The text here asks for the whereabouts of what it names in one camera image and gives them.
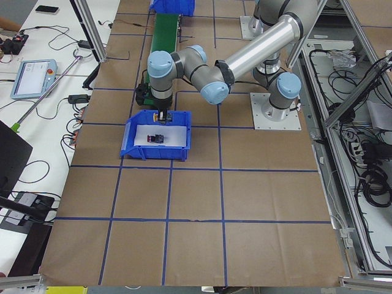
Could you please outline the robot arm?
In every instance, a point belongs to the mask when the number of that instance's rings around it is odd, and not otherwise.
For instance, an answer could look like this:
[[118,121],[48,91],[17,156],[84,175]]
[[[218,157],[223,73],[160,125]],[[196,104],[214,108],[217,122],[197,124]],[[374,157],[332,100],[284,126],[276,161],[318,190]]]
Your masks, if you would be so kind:
[[255,16],[264,24],[273,26],[283,15],[291,16],[298,24],[299,39],[302,39],[317,19],[318,2],[316,0],[292,1],[257,1]]
[[212,67],[206,64],[205,51],[199,45],[173,53],[150,53],[147,70],[152,99],[158,109],[154,119],[162,124],[171,121],[168,108],[172,102],[174,79],[187,77],[208,103],[220,104],[235,81],[258,65],[263,67],[265,75],[276,73],[281,65],[280,50],[302,36],[300,19],[294,13],[286,12],[263,34],[227,59],[216,60]]

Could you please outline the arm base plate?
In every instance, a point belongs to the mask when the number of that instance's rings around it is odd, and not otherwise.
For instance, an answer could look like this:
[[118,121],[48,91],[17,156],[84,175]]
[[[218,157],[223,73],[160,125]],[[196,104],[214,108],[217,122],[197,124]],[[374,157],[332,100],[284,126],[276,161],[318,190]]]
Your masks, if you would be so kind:
[[301,130],[294,101],[288,109],[280,110],[270,104],[270,93],[251,92],[250,98],[255,130]]
[[264,24],[254,16],[240,16],[241,35],[243,40],[252,40],[264,31]]

